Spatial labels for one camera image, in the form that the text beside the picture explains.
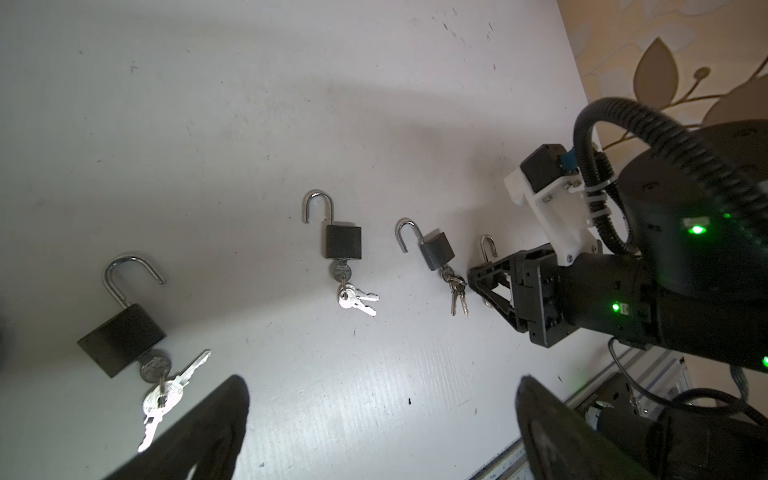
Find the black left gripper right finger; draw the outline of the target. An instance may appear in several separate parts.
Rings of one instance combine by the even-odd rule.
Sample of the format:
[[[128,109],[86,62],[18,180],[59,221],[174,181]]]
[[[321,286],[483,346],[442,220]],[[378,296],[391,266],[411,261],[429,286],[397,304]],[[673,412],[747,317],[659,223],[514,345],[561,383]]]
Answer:
[[[516,415],[536,479],[650,479],[652,475],[593,430],[532,376],[519,384]]]

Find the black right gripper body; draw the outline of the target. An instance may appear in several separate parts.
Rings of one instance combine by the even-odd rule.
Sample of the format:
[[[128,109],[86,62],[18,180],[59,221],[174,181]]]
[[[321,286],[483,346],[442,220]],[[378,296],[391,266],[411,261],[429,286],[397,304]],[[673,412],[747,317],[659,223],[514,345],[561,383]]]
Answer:
[[[551,348],[578,329],[651,342],[654,280],[639,257],[583,253],[560,266],[550,245],[510,257],[515,328]]]

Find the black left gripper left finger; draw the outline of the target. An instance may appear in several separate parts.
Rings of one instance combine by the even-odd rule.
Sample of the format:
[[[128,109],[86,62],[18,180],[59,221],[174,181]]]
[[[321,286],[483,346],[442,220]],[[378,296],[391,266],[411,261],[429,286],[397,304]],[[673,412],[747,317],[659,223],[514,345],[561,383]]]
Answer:
[[[109,479],[230,479],[246,433],[249,390],[230,376]]]

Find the small black padlock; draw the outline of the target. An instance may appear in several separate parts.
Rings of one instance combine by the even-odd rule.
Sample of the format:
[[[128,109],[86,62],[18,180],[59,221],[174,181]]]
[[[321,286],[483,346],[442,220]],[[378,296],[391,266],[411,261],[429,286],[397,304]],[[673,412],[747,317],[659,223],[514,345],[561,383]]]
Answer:
[[[443,267],[446,267],[450,261],[454,259],[455,253],[444,232],[439,232],[437,235],[427,239],[424,237],[419,226],[412,219],[407,217],[400,219],[396,223],[394,231],[396,241],[404,254],[408,253],[408,248],[402,237],[402,230],[406,226],[409,226],[413,230],[422,257],[430,271],[440,270]]]

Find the small padlock key bunch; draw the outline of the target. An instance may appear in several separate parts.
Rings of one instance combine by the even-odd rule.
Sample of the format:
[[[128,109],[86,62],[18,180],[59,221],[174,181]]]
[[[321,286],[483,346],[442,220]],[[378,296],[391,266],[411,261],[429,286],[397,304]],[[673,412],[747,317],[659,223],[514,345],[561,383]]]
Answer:
[[[466,300],[466,281],[450,266],[441,268],[441,277],[451,290],[451,315],[455,316],[458,309],[461,309],[463,314],[468,316],[469,309]]]

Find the smallest black padlock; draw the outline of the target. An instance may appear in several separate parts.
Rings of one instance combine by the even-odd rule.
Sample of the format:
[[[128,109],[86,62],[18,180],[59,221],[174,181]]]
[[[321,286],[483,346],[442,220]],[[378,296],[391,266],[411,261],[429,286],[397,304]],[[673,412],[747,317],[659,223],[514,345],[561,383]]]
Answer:
[[[493,258],[498,257],[495,240],[489,234],[484,234],[480,238],[480,251],[484,263],[490,263]]]

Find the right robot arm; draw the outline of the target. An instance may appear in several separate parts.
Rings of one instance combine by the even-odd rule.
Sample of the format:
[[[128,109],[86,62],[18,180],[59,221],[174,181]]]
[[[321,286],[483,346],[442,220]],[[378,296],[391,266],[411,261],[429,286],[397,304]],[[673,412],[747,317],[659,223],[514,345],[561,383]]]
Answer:
[[[585,329],[621,343],[767,368],[767,256],[684,173],[651,152],[619,174],[639,254],[584,234],[470,269],[470,288],[543,347]]]

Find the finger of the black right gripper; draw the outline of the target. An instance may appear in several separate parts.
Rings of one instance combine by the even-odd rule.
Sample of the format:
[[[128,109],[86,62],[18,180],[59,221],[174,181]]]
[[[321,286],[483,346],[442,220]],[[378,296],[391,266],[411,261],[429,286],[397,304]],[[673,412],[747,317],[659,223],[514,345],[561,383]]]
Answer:
[[[472,267],[468,271],[468,285],[512,328],[521,332],[522,320],[515,306],[517,257],[517,254],[512,254],[495,262]]]

